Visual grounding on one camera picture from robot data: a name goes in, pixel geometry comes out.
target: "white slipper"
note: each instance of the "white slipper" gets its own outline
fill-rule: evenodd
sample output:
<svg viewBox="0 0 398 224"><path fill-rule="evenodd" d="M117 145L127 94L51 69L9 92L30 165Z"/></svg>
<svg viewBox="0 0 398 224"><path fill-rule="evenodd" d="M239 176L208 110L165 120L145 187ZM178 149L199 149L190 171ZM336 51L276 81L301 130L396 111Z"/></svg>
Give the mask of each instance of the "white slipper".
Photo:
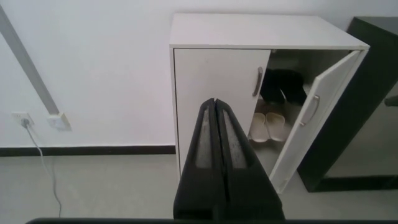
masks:
<svg viewBox="0 0 398 224"><path fill-rule="evenodd" d="M266 142L269 139L267 128L264 126L266 117L262 113L254 113L249 135L255 142Z"/></svg>
<svg viewBox="0 0 398 224"><path fill-rule="evenodd" d="M285 118L277 113L267 113L266 127L269 137L274 141L286 141L287 135L285 132Z"/></svg>

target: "black slipper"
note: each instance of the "black slipper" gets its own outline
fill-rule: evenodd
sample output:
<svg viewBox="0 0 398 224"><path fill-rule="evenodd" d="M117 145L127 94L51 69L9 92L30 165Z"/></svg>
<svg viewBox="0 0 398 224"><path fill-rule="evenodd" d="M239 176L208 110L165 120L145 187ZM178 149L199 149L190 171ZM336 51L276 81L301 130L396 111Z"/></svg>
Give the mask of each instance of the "black slipper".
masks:
<svg viewBox="0 0 398 224"><path fill-rule="evenodd" d="M277 69L273 73L278 77L280 90L284 93L286 100L293 105L302 106L307 98L303 89L302 75L288 69Z"/></svg>
<svg viewBox="0 0 398 224"><path fill-rule="evenodd" d="M271 69L266 70L260 95L269 104L281 105L285 103L285 98L279 88L278 76Z"/></svg>

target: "power socket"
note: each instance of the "power socket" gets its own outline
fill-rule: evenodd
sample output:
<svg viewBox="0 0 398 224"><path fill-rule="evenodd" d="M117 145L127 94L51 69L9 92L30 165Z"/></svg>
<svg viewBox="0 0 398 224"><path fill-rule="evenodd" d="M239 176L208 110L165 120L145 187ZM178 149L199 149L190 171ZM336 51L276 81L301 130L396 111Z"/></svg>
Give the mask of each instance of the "power socket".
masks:
<svg viewBox="0 0 398 224"><path fill-rule="evenodd" d="M14 118L14 120L21 126L23 119L27 119L29 121L29 126L32 126L34 124L32 118L29 116L29 113L27 112L14 112L11 113L11 115Z"/></svg>
<svg viewBox="0 0 398 224"><path fill-rule="evenodd" d="M57 115L50 115L47 118L49 125L59 131L71 131L69 121L64 113L59 113Z"/></svg>

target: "silver handle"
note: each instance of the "silver handle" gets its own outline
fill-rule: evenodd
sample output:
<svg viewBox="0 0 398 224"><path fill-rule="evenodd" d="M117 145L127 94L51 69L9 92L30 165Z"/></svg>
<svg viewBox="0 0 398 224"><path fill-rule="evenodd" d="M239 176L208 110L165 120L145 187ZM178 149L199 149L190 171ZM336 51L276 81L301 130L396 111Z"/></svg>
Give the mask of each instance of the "silver handle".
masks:
<svg viewBox="0 0 398 224"><path fill-rule="evenodd" d="M312 113L310 119L308 119L308 121L306 121L306 122L303 122L303 121L300 122L300 125L301 125L301 126L305 126L306 124L308 124L308 122L311 121L311 119L313 118L313 116L315 115L315 113L316 113L317 110L318 110L320 97L319 97L318 95L315 95L315 96L313 96L313 100L315 101L315 103L316 103L317 105L315 106L315 109L314 109L314 111L313 111L313 113Z"/></svg>
<svg viewBox="0 0 398 224"><path fill-rule="evenodd" d="M262 68L259 67L257 69L257 83L256 83L256 87L254 89L253 92L253 96L257 96L257 94L259 94L259 90L260 90L260 86L261 86L261 78L262 78Z"/></svg>

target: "gray floor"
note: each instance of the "gray floor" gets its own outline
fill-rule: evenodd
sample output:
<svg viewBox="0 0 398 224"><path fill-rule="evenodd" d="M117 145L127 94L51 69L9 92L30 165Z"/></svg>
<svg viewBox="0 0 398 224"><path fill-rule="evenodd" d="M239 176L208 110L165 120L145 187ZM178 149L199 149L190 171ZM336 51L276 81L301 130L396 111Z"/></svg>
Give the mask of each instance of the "gray floor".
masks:
<svg viewBox="0 0 398 224"><path fill-rule="evenodd" d="M63 217L172 218L175 155L45 160L57 176ZM310 194L295 175L280 198L289 219L398 219L398 191ZM56 215L51 181L40 159L0 158L0 223Z"/></svg>

